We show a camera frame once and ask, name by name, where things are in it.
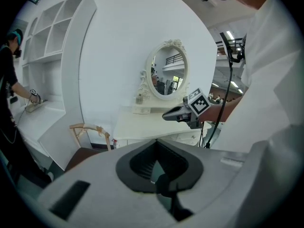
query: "person in black shirt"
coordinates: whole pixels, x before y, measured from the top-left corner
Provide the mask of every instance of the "person in black shirt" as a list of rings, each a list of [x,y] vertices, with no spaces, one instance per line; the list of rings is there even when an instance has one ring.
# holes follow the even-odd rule
[[[7,95],[12,90],[21,97],[34,103],[41,103],[40,97],[32,95],[17,80],[13,64],[13,55],[20,55],[19,47],[23,34],[20,29],[9,33],[6,42],[0,48],[0,149],[9,163],[33,183],[45,187],[52,181],[53,174],[46,175],[36,165],[29,150],[25,146],[15,120],[9,110]]]

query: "wooden chair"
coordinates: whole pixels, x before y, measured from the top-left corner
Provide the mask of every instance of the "wooden chair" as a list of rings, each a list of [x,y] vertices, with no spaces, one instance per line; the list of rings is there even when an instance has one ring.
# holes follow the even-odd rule
[[[105,141],[106,141],[106,145],[108,147],[108,151],[111,151],[111,145],[110,145],[110,139],[109,139],[110,134],[107,133],[102,127],[99,127],[99,126],[96,126],[93,124],[80,123],[80,124],[71,125],[69,128],[70,128],[72,135],[75,138],[75,141],[76,141],[79,149],[76,151],[76,153],[73,155],[73,157],[67,164],[65,172],[72,169],[73,167],[77,166],[79,163],[81,163],[85,159],[87,159],[95,154],[101,153],[101,151],[98,151],[98,150],[81,147],[79,138],[88,130],[97,131],[99,136],[101,136],[103,134],[105,136]]]

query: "small bottle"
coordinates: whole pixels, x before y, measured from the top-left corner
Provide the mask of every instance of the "small bottle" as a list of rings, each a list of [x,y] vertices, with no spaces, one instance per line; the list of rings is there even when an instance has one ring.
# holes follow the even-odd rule
[[[136,104],[141,105],[143,103],[143,96],[142,94],[138,94],[138,96],[136,97]]]

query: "oval mirror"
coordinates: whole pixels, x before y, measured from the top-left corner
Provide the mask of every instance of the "oval mirror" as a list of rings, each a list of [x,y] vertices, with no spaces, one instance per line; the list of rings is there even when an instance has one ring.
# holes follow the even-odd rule
[[[151,82],[160,95],[174,94],[186,76],[186,59],[175,46],[163,47],[151,61]]]

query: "railing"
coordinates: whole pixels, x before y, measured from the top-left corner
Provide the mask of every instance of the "railing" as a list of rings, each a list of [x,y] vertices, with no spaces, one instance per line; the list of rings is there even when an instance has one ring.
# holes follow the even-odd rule
[[[242,39],[243,38],[237,38],[234,40],[228,40],[231,49],[232,49],[232,53],[233,54],[237,54],[240,50],[241,50],[241,46],[239,45],[240,43],[242,43]],[[222,41],[218,41],[216,42],[217,46],[218,46],[218,54],[219,55],[225,55],[225,50],[224,50],[224,45]]]
[[[182,58],[181,54],[176,54],[172,57],[167,58],[166,59],[166,65],[176,63],[178,61],[183,61],[183,58]]]

